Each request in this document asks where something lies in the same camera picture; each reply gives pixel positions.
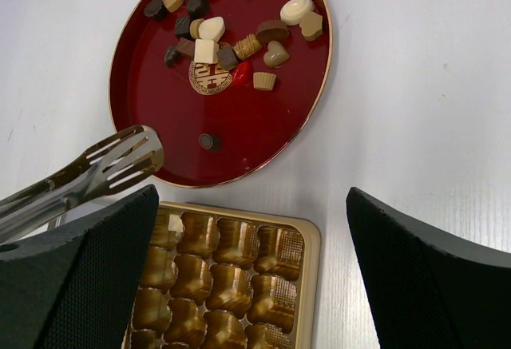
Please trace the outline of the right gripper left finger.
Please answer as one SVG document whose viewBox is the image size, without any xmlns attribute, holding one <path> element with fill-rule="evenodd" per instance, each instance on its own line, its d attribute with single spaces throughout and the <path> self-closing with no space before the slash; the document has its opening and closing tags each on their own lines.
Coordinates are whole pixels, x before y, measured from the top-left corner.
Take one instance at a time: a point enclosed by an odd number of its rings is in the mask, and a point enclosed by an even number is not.
<svg viewBox="0 0 511 349">
<path fill-rule="evenodd" d="M 153 185 L 1 246 L 3 348 L 119 348 L 159 206 Z"/>
</svg>

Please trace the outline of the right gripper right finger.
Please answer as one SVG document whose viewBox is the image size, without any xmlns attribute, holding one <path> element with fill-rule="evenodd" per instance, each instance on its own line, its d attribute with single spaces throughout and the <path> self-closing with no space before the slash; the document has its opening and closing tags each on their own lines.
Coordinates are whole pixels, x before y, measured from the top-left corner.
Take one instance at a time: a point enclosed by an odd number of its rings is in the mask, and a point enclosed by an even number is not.
<svg viewBox="0 0 511 349">
<path fill-rule="evenodd" d="M 382 348 L 508 348 L 510 254 L 351 188 L 347 220 Z"/>
</svg>

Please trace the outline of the silver metal tongs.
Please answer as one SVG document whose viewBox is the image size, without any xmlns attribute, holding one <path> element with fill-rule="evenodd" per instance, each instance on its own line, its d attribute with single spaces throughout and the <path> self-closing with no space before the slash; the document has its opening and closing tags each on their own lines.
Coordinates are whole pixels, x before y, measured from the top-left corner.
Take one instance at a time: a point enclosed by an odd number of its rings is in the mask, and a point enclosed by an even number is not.
<svg viewBox="0 0 511 349">
<path fill-rule="evenodd" d="M 156 131 L 144 125 L 97 142 L 56 173 L 1 200 L 1 243 L 10 244 L 82 204 L 142 182 L 156 173 L 151 156 L 160 149 Z"/>
</svg>

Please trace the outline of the tan round chocolate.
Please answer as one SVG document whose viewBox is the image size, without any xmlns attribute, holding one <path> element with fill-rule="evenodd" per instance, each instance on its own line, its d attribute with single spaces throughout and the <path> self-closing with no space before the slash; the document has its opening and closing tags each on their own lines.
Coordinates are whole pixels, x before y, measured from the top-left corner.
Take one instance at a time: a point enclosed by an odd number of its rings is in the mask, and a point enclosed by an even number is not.
<svg viewBox="0 0 511 349">
<path fill-rule="evenodd" d="M 151 160 L 152 160 L 153 170 L 155 172 L 157 172 L 163 166 L 163 163 L 164 163 L 164 151 L 161 150 L 161 149 L 155 151 L 152 154 L 152 156 L 151 156 Z"/>
</svg>

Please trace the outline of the dark leaf chocolate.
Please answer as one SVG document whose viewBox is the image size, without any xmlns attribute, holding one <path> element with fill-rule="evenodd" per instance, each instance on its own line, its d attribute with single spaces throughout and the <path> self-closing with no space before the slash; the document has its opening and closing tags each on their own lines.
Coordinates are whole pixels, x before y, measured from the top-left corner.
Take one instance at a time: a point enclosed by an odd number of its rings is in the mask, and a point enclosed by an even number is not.
<svg viewBox="0 0 511 349">
<path fill-rule="evenodd" d="M 168 68 L 172 68 L 181 59 L 181 53 L 177 49 L 177 45 L 168 47 L 164 54 L 164 63 Z"/>
</svg>

